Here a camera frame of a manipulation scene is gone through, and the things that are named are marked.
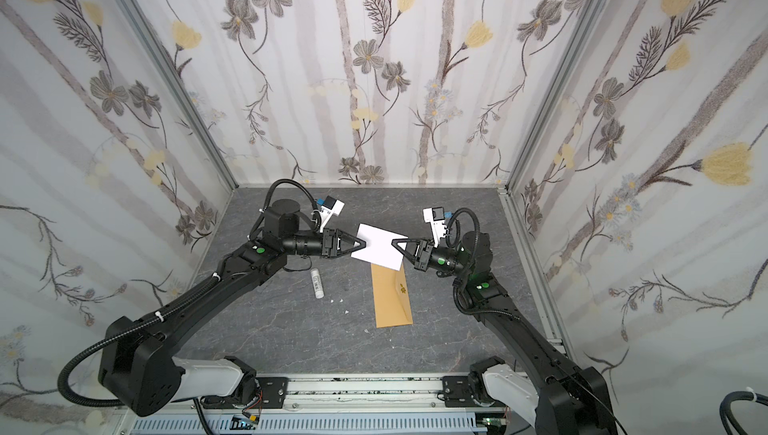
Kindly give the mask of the white floral letter paper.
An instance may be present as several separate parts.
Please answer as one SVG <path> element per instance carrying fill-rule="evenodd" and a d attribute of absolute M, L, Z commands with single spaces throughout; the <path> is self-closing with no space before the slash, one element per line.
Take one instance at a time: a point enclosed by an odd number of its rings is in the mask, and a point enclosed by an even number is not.
<path fill-rule="evenodd" d="M 356 237 L 365 242 L 365 247 L 357 248 L 351 254 L 352 258 L 395 271 L 401 268 L 403 254 L 392 245 L 392 241 L 405 239 L 405 235 L 360 224 Z"/>

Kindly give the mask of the brown kraft envelope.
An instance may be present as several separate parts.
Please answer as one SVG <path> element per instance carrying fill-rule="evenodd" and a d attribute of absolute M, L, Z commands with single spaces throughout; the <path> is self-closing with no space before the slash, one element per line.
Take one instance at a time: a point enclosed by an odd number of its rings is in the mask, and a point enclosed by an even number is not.
<path fill-rule="evenodd" d="M 372 288 L 377 328 L 413 324 L 404 266 L 392 270 L 371 265 Z"/>

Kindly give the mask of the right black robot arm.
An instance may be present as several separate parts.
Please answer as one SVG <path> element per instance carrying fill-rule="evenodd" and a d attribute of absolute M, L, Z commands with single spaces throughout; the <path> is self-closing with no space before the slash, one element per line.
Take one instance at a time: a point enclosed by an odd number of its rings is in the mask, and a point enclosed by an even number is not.
<path fill-rule="evenodd" d="M 454 248 L 420 238 L 395 239 L 391 245 L 414 269 L 452 277 L 459 311 L 491 330 L 521 365 L 523 377 L 503 362 L 473 369 L 480 403 L 506 405 L 537 434 L 618 432 L 605 379 L 560 352 L 519 311 L 493 274 L 488 234 L 469 232 Z"/>

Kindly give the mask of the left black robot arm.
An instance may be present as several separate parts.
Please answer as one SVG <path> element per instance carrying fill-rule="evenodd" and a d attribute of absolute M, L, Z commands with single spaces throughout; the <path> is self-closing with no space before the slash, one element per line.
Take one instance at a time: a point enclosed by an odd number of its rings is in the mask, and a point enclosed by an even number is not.
<path fill-rule="evenodd" d="M 281 271 L 290 256 L 338 258 L 363 249 L 364 241 L 327 225 L 343 207 L 333 197 L 321 200 L 313 213 L 317 230 L 300 229 L 294 200 L 265 208 L 261 226 L 206 281 L 154 313 L 135 321 L 122 317 L 108 328 L 113 341 L 102 351 L 100 384 L 139 416 L 192 398 L 254 403 L 261 395 L 256 371 L 241 360 L 184 360 L 177 354 L 215 315 Z"/>

